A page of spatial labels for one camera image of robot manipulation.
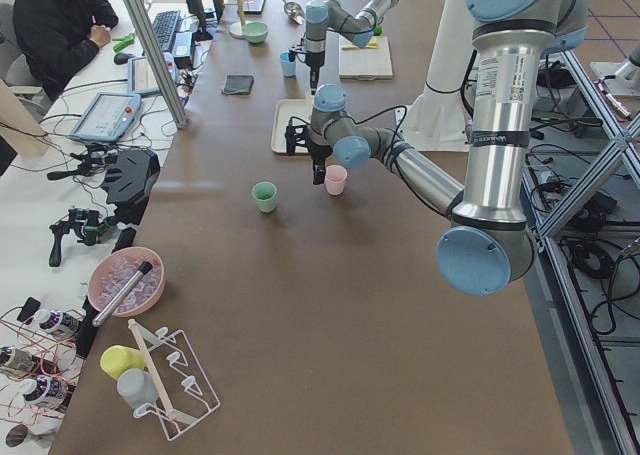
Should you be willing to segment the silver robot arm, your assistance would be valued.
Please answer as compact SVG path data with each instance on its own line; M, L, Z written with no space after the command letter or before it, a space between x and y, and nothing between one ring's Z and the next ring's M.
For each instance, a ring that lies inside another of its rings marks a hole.
M305 31L300 43L291 48L293 56L302 55L309 68L312 94L319 86L320 70L325 64L326 38L334 31L358 49L365 48L384 15L399 0L369 0L355 15L346 11L339 0L310 1L305 7Z
M447 281L499 292L535 257L520 188L539 61L584 40L588 0L445 0L423 94L395 129L368 127L347 113L342 88L319 81L326 36L364 48L398 2L369 0L356 14L338 0L307 5L292 54L309 67L314 99L308 120L287 123L286 151L308 151L316 183L329 157L348 169L381 162L450 221L436 249Z

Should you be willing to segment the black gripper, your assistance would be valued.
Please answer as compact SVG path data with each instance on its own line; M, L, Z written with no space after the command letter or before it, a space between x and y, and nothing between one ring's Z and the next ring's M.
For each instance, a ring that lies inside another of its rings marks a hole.
M284 137L286 154L293 156L297 148L305 148L313 163L313 184L324 183L325 163L332 154L332 148L326 142L317 141L311 124L296 116L288 119Z
M319 69L325 64L325 40L303 37L297 44L293 44L289 51L295 55L301 55L304 63L310 68L310 92L315 95L319 82Z

